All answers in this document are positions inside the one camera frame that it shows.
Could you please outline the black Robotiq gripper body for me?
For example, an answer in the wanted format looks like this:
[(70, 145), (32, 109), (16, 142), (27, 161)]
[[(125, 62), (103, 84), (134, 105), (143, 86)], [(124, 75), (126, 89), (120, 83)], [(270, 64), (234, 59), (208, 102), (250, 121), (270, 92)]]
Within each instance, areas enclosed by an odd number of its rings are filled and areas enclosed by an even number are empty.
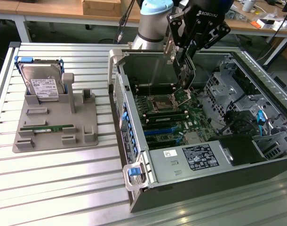
[(222, 24), (232, 0), (189, 0), (183, 8), (183, 19), (188, 34), (203, 33)]

